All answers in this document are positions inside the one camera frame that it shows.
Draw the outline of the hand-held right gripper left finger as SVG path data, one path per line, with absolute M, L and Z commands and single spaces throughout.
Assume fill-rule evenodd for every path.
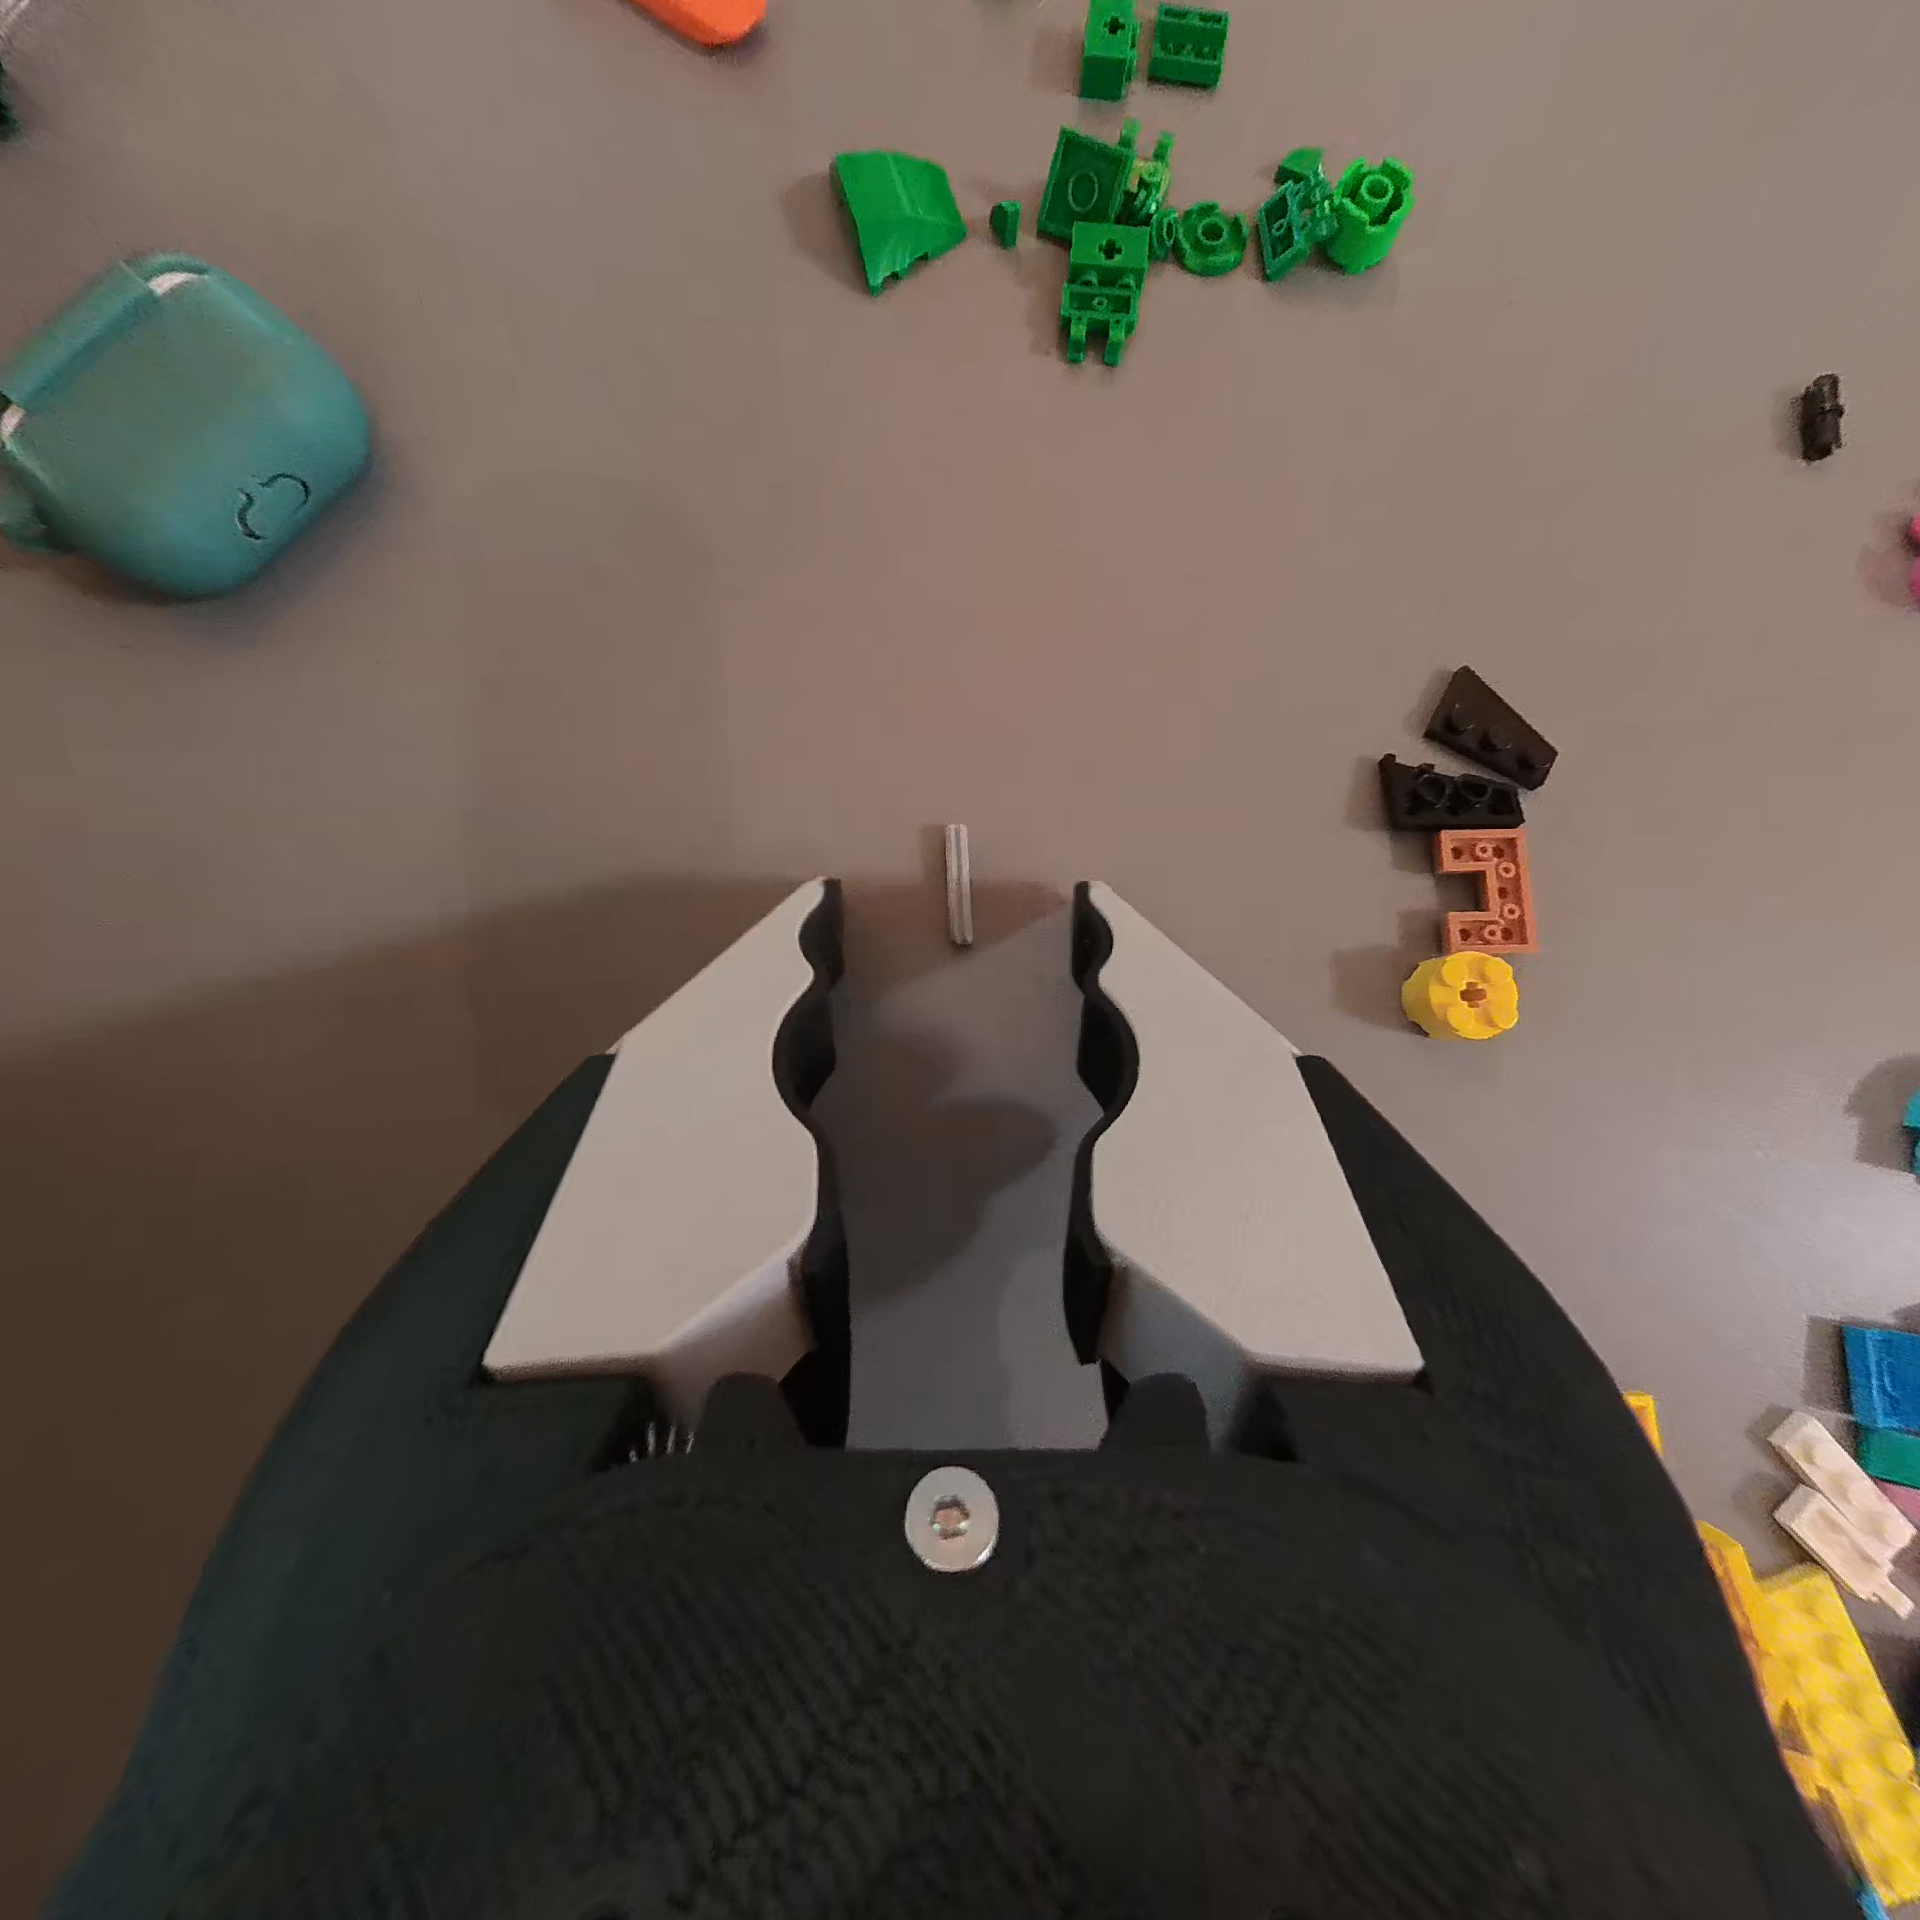
M 807 880 L 639 1019 L 484 1351 L 496 1381 L 635 1377 L 690 1426 L 723 1377 L 848 1425 L 848 1232 L 819 1099 L 844 889 Z

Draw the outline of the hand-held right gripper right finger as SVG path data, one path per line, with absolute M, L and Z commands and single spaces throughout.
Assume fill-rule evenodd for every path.
M 1423 1359 L 1303 1055 L 1114 888 L 1072 892 L 1074 1148 L 1063 1317 L 1115 1416 L 1181 1377 L 1213 1440 L 1256 1383 L 1407 1385 Z

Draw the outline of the grey desk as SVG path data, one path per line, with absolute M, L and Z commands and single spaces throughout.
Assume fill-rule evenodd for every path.
M 1061 251 L 980 228 L 1079 117 L 1083 15 L 773 5 L 704 57 L 629 5 L 5 11 L 5 351 L 183 249 L 343 360 L 376 456 L 213 603 L 5 554 L 5 1916 L 343 1321 L 797 880 L 848 889 L 866 1447 L 1096 1432 L 1082 879 L 1331 1057 L 1619 1381 L 1635 1083 L 1916 1044 L 1916 5 L 1232 5 L 1218 92 L 1127 103 L 1179 204 L 1319 145 L 1414 211 L 1356 280 L 1156 275 L 1117 370 L 1061 357 Z M 852 152 L 972 225 L 878 297 Z M 1487 775 L 1423 739 L 1461 665 L 1557 747 L 1487 1042 L 1400 1011 L 1480 889 L 1379 787 Z

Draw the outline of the yellow round brick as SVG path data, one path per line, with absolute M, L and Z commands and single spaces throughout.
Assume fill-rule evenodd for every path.
M 1400 1011 L 1430 1040 L 1500 1040 L 1520 1023 L 1520 984 L 1500 953 L 1453 951 L 1404 978 Z

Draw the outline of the brown angled plate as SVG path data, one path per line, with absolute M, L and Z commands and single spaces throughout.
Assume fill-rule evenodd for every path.
M 1536 953 L 1541 928 L 1530 879 L 1530 835 L 1440 832 L 1432 866 L 1440 875 L 1474 879 L 1478 900 L 1444 921 L 1444 953 Z

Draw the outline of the black wedge plate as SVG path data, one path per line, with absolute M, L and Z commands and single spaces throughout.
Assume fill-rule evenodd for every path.
M 1557 763 L 1548 737 L 1469 665 L 1461 665 L 1442 688 L 1423 739 L 1525 792 L 1541 789 Z
M 1514 832 L 1525 825 L 1520 789 L 1491 775 L 1383 754 L 1379 787 L 1383 823 L 1392 832 Z

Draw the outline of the pile of colourful bricks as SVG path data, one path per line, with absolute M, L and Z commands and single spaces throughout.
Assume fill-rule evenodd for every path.
M 1606 1354 L 1813 1823 L 1916 1914 L 1916 1044 L 1659 1063 L 1627 1143 Z

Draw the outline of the teal earbuds case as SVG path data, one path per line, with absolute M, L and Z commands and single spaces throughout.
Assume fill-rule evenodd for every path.
M 184 253 L 72 296 L 5 360 L 2 411 L 5 540 L 183 601 L 252 584 L 371 456 L 339 362 Z

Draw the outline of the pile of green bricks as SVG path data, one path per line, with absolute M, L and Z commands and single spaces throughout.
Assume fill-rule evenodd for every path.
M 1221 7 L 1093 2 L 1074 95 L 1083 105 L 1120 108 L 1138 80 L 1216 92 L 1230 35 L 1232 16 Z M 997 249 L 1014 251 L 1024 235 L 1063 249 L 1058 335 L 1067 364 L 1085 364 L 1093 347 L 1108 368 L 1122 364 L 1160 268 L 1205 281 L 1255 272 L 1268 287 L 1307 268 L 1363 277 L 1384 265 L 1416 204 L 1416 177 L 1400 157 L 1358 156 L 1331 172 L 1322 149 L 1300 147 L 1279 157 L 1255 209 L 1221 200 L 1181 207 L 1173 196 L 1175 149 L 1173 131 L 1146 149 L 1133 117 L 1108 135 L 1063 127 L 1032 207 L 997 200 L 988 209 L 984 233 Z M 870 297 L 972 235 L 938 161 L 844 152 L 826 180 Z

